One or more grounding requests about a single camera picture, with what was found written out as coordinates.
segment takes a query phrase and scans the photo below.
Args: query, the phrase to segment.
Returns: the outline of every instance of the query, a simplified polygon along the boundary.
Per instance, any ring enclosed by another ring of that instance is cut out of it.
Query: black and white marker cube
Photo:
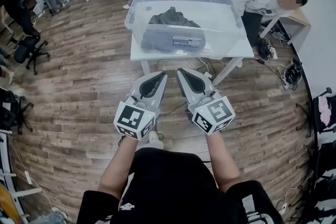
[[[225,128],[236,116],[226,97],[216,99],[195,109],[192,121],[206,134]]]
[[[155,119],[154,112],[120,102],[113,123],[119,133],[142,140],[154,127]]]

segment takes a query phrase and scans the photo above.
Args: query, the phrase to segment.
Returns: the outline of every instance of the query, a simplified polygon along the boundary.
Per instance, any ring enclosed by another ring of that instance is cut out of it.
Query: black office chair
[[[311,129],[312,127],[314,130],[318,133],[326,133],[326,132],[333,132],[336,133],[336,126],[333,128],[330,128],[334,124],[336,124],[336,95],[332,97],[327,97],[328,107],[331,110],[331,116],[330,116],[330,122],[328,125],[325,125],[321,121],[321,113],[319,111],[319,97],[324,96],[327,93],[332,93],[332,90],[327,87],[326,91],[315,97],[312,101],[312,105],[310,105],[310,102],[308,101],[306,104],[308,105],[308,110],[306,110],[301,104],[296,104],[296,107],[300,107],[302,111],[306,114],[307,118],[304,121],[304,123],[296,127],[297,131],[302,130],[303,126],[308,123],[309,124],[309,132],[307,137],[311,136]]]
[[[12,127],[17,127],[17,132],[22,135],[22,125],[24,124],[30,132],[33,129],[25,119],[24,112],[28,107],[34,107],[34,104],[27,103],[24,107],[22,101],[24,96],[16,96],[11,91],[0,88],[0,129],[10,130]],[[3,103],[10,103],[11,110],[3,107]]]
[[[26,65],[26,69],[30,69],[30,64],[33,62],[34,65],[34,74],[37,74],[36,71],[36,59],[37,57],[41,55],[46,55],[48,58],[50,57],[50,54],[47,52],[42,52],[42,47],[44,45],[48,45],[48,42],[45,40],[43,41],[37,48],[35,47],[36,44],[38,44],[39,39],[36,37],[23,37],[23,35],[20,37],[19,40],[16,40],[14,38],[14,33],[11,35],[9,41],[6,45],[8,45],[10,42],[15,43],[15,53],[14,53],[14,59],[18,63],[24,63],[26,59],[29,58],[29,61]]]

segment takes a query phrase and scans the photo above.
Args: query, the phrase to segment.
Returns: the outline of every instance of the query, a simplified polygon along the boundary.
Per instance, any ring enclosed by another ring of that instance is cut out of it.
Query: office chair
[[[9,41],[6,45],[8,45],[10,42],[13,42],[15,44],[15,53],[14,53],[14,59],[18,63],[24,63],[27,58],[29,58],[29,61],[26,65],[26,69],[30,69],[30,64],[33,62],[34,65],[34,74],[37,74],[36,71],[36,59],[37,57],[41,55],[46,55],[48,58],[50,57],[50,54],[47,52],[42,52],[42,47],[44,45],[48,45],[48,42],[45,40],[43,41],[37,48],[35,47],[36,44],[38,44],[39,39],[36,37],[23,37],[23,35],[20,37],[19,40],[16,40],[14,38],[14,33],[9,38]]]
[[[321,121],[321,113],[319,110],[319,97],[324,96],[327,93],[332,93],[332,90],[327,87],[326,91],[319,96],[315,97],[312,101],[312,105],[310,105],[309,101],[306,103],[308,105],[308,110],[306,110],[301,104],[296,104],[296,107],[301,108],[301,110],[306,114],[307,118],[304,123],[296,127],[297,131],[302,130],[303,126],[308,123],[309,124],[309,133],[307,137],[311,136],[311,129],[314,128],[315,132],[318,133],[326,133],[333,132],[336,133],[336,125],[333,128],[330,128],[334,124],[336,124],[336,95],[332,97],[327,97],[328,107],[331,110],[330,122],[328,125],[325,125]]]
[[[22,106],[22,101],[26,98],[24,96],[16,96],[11,91],[0,88],[0,128],[5,130],[10,130],[11,127],[17,127],[17,133],[22,135],[22,124],[24,124],[30,132],[33,128],[30,127],[29,123],[26,121],[24,112],[28,107],[34,107],[34,104],[27,103],[24,107]],[[3,103],[9,103],[11,110],[3,107]]]

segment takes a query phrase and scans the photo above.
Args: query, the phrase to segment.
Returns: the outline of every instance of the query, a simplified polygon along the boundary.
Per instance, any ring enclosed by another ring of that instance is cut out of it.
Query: pink cloth
[[[321,113],[321,122],[328,126],[330,122],[331,110],[328,107],[326,97],[319,97],[319,111]]]

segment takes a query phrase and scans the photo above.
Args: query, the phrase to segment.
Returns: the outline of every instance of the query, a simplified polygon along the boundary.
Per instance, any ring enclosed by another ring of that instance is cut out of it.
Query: wooden floor
[[[52,20],[39,19],[36,28],[49,41],[46,49],[51,57],[49,61],[39,59],[37,76],[9,61],[16,77],[12,87],[5,87],[35,104],[28,116],[33,132],[24,130],[22,136],[12,136],[13,144],[31,177],[52,204],[68,214],[69,223],[76,222],[83,192],[97,188],[118,148],[121,136],[113,117],[133,81],[143,76],[140,63],[130,61],[131,34],[124,27],[127,11],[122,8],[126,2],[74,0]],[[6,36],[8,33],[0,38],[2,47]],[[293,53],[276,40],[272,44],[278,60],[271,60],[268,66],[276,70],[278,65],[287,65]],[[6,49],[13,51],[13,46]],[[192,63],[202,66],[198,60]],[[212,63],[218,73],[228,60]],[[191,68],[187,60],[151,62],[152,70],[169,70],[163,113],[185,102],[173,71],[176,67]],[[237,114],[222,133],[229,151],[244,178],[259,180],[276,204],[306,172],[305,168],[296,169],[307,162],[303,145],[311,142],[306,139],[307,130],[296,131],[304,118],[295,104],[308,99],[304,83],[296,91],[286,91],[266,66],[245,59],[243,67],[236,68],[217,89],[228,97]],[[157,129],[164,135],[166,149],[208,160],[205,136],[187,120],[184,109],[159,119]],[[10,151],[18,188],[31,188],[13,149]],[[293,190],[287,201],[291,204],[299,197],[299,190]],[[22,202],[34,217],[50,211],[43,193]]]

